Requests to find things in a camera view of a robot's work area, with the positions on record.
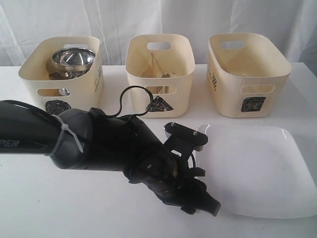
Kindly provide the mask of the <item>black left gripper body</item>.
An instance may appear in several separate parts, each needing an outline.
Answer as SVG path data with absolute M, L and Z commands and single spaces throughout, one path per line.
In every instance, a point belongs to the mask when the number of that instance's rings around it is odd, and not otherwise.
M 143 156 L 123 170 L 129 183 L 145 184 L 164 204 L 185 211 L 211 209 L 207 186 L 196 177 L 205 176 L 199 167 L 188 166 L 186 160 L 172 153 L 158 152 Z

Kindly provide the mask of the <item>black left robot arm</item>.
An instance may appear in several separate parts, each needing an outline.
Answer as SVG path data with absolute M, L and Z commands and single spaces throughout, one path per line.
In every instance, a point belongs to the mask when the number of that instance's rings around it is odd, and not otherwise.
M 55 116 L 20 101 L 0 103 L 3 154 L 42 154 L 64 170 L 122 172 L 131 184 L 146 185 L 164 204 L 188 214 L 202 210 L 216 216 L 221 204 L 200 181 L 204 169 L 188 164 L 208 137 L 175 122 L 164 130 L 167 140 L 161 142 L 135 115 L 111 118 L 92 108 Z

